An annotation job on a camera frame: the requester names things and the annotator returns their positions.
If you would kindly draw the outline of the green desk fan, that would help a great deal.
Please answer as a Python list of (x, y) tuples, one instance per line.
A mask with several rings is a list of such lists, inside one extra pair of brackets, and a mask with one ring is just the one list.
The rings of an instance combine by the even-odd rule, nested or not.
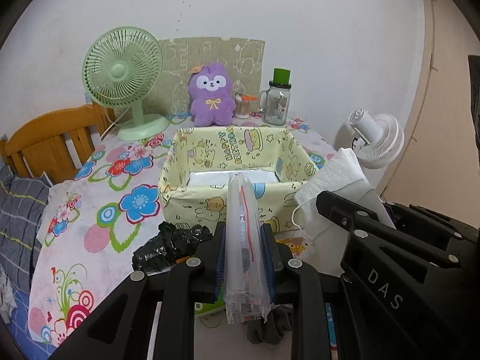
[(86, 92), (102, 107), (131, 111), (130, 120), (118, 128), (121, 141), (140, 141), (168, 127), (164, 116), (143, 112), (143, 100), (157, 85), (162, 70), (160, 44), (142, 28), (114, 28), (89, 47), (81, 69)]

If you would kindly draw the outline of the green tissue pack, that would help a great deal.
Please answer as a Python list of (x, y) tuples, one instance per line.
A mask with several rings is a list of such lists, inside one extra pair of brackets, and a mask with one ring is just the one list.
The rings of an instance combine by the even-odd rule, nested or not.
[(222, 283), (219, 275), (217, 275), (216, 267), (211, 268), (206, 258), (196, 256), (177, 259), (176, 263), (197, 269), (197, 275), (193, 277), (192, 289), (194, 295), (200, 296), (201, 300), (196, 299), (193, 303), (196, 317), (203, 318), (216, 315), (225, 310)]

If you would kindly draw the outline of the purple plush toy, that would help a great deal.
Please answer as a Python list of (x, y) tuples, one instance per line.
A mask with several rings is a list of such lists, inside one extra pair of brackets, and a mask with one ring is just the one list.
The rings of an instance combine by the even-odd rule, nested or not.
[(191, 75), (188, 93), (195, 127), (228, 126), (233, 123), (236, 108), (233, 81), (223, 64), (210, 63), (198, 68)]

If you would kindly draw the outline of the clear zip bag pack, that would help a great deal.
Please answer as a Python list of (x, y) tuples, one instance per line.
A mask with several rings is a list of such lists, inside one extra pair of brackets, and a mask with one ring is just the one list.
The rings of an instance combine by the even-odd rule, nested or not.
[(266, 319), (271, 300), (253, 184), (229, 177), (223, 299), (229, 324)]

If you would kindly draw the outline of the beige door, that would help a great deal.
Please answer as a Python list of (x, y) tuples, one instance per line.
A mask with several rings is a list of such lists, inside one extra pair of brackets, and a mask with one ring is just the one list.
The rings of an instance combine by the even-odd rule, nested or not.
[(470, 114), (469, 55), (479, 39), (452, 0), (424, 0), (425, 42), (405, 145), (377, 191), (479, 226), (479, 157)]

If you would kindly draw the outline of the white face mask pack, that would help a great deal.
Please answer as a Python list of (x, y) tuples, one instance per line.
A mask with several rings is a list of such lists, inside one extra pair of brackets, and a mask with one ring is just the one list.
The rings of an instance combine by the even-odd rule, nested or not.
[(340, 263), (347, 245), (347, 232), (318, 213), (317, 195), (324, 191), (374, 211), (385, 225), (393, 227), (394, 223), (363, 173), (354, 151), (339, 149), (295, 194), (297, 206), (291, 222), (310, 240), (300, 258), (318, 272), (340, 276), (343, 273)]

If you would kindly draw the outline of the glass jar green lid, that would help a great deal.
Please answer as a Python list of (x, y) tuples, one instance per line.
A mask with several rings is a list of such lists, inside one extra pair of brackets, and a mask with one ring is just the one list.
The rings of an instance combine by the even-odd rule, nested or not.
[(290, 105), (290, 70), (276, 67), (268, 89), (259, 93), (259, 111), (268, 125), (283, 126)]

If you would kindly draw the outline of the crumpled white cloth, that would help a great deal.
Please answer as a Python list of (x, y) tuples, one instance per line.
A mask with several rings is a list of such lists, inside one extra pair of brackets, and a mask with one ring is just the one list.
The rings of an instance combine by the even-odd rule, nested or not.
[(5, 324), (11, 322), (13, 311), (16, 308), (16, 299), (11, 286), (11, 281), (7, 277), (4, 269), (0, 267), (0, 313), (1, 319)]

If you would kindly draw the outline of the yellow cartoon fabric box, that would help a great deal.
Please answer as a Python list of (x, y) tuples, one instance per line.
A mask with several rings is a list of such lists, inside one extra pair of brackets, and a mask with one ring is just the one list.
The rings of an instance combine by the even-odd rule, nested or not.
[(317, 172), (291, 132), (279, 127), (192, 127), (177, 131), (159, 182), (165, 220), (210, 228), (226, 218), (230, 175), (250, 179), (259, 219), (276, 233), (293, 229), (294, 196)]

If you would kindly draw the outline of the grey drawstring pouch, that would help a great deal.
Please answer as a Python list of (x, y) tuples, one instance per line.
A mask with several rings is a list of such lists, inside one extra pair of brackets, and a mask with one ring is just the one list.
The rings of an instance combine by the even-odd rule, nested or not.
[(247, 322), (247, 339), (254, 345), (278, 345), (287, 332), (291, 332), (293, 306), (276, 306), (268, 313), (267, 320), (256, 319)]

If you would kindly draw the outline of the wooden bed headboard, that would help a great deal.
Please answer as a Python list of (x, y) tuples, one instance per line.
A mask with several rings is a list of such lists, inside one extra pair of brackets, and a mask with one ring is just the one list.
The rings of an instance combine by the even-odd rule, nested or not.
[(71, 180), (78, 172), (67, 140), (85, 164), (95, 151), (90, 130), (105, 133), (114, 111), (96, 104), (52, 111), (32, 119), (10, 139), (1, 139), (1, 159), (21, 177), (46, 174), (54, 183)]

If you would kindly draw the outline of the grey plaid pillow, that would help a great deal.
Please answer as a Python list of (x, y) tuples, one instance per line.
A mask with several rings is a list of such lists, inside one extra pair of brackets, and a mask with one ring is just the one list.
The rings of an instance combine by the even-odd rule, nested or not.
[(50, 186), (46, 175), (23, 178), (10, 166), (1, 168), (1, 267), (23, 293), (30, 293), (41, 251), (37, 234)]

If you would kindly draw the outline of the cotton swab container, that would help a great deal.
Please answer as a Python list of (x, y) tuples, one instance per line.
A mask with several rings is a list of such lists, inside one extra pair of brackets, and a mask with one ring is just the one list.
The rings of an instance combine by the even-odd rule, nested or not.
[(235, 92), (233, 95), (236, 107), (234, 116), (238, 119), (246, 119), (250, 113), (254, 112), (258, 107), (258, 97)]

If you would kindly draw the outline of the white standing fan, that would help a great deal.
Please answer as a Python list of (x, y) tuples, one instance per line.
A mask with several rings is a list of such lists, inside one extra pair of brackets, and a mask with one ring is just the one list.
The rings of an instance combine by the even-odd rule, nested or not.
[(404, 131), (391, 114), (371, 115), (357, 108), (348, 123), (355, 131), (352, 149), (361, 166), (370, 170), (390, 165), (404, 146)]

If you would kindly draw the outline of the black plastic bag roll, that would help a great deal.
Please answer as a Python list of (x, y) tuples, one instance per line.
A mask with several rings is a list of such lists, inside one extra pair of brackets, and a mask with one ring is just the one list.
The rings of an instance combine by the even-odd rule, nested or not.
[(199, 224), (193, 228), (178, 228), (162, 222), (158, 233), (133, 252), (134, 271), (154, 274), (164, 271), (196, 254), (197, 248), (213, 239), (211, 231)]

